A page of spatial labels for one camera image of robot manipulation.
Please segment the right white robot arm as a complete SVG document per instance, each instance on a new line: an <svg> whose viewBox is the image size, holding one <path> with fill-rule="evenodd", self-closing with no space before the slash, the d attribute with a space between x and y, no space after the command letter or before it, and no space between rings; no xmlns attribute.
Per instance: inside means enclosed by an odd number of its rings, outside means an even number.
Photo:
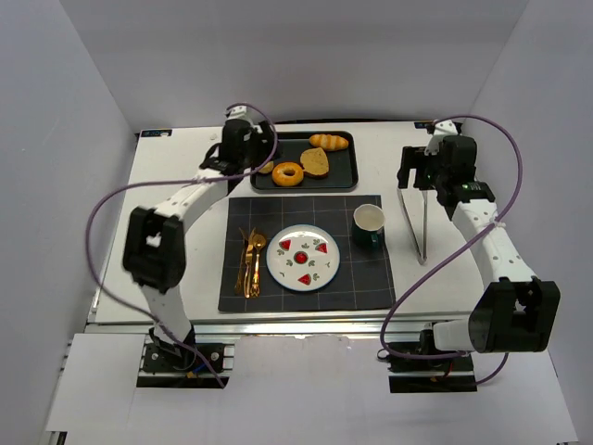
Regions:
<svg viewBox="0 0 593 445"><path fill-rule="evenodd" d="M435 352L540 352L547 348L561 292L540 280L498 222L490 187L475 178L477 144L463 135L406 146L398 186L434 190L449 220L470 243L484 294L465 320L432 327Z"/></svg>

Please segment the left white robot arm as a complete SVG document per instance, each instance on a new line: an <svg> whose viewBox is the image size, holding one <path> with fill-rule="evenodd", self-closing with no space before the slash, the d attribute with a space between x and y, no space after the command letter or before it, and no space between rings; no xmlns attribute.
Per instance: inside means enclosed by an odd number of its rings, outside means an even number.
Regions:
<svg viewBox="0 0 593 445"><path fill-rule="evenodd" d="M186 270L185 234L243 180L245 170L271 160L277 135L266 121L228 119L221 141L213 145L196 177L153 208L137 207L130 215L122 266L136 283L156 317L149 335L160 357L185 371L201 360L194 353L195 331L186 315L180 283Z"/></svg>

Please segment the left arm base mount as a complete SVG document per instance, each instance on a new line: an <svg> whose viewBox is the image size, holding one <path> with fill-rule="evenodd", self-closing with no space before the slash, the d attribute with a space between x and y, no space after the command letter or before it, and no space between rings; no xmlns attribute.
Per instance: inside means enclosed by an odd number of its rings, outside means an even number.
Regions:
<svg viewBox="0 0 593 445"><path fill-rule="evenodd" d="M196 349L208 360L209 365L224 385L233 369L234 345L207 340L198 342ZM136 379L138 388L222 389L205 361L192 352L179 354L159 348L147 337L143 347Z"/></svg>

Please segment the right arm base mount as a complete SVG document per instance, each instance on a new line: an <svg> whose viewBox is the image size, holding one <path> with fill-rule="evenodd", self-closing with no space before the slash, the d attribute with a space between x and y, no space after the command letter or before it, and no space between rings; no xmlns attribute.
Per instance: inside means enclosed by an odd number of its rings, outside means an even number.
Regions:
<svg viewBox="0 0 593 445"><path fill-rule="evenodd" d="M439 355L430 328L419 339L389 342L388 347L406 355L399 358L385 349L377 351L380 362L388 364L388 383L392 394L470 393L477 391L471 357L438 360L413 360L409 355Z"/></svg>

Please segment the glazed donut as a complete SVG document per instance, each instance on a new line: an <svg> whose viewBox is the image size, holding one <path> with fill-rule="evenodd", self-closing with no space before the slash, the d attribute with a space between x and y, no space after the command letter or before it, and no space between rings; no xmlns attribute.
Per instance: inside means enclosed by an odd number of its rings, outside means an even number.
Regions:
<svg viewBox="0 0 593 445"><path fill-rule="evenodd" d="M304 171L298 163L283 162L274 167L271 177L273 182L280 187L292 187L303 181Z"/></svg>

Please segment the metal tongs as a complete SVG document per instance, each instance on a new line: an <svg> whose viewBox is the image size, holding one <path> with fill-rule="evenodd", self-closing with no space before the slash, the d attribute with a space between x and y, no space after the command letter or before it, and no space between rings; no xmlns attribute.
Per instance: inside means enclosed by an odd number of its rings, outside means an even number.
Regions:
<svg viewBox="0 0 593 445"><path fill-rule="evenodd" d="M410 241L415 251L416 260L420 265L425 265L427 261L427 241L428 241L428 194L425 190L420 192L422 199L422 219L421 225L414 224L410 208L407 204L404 191L397 190L398 203L407 227Z"/></svg>

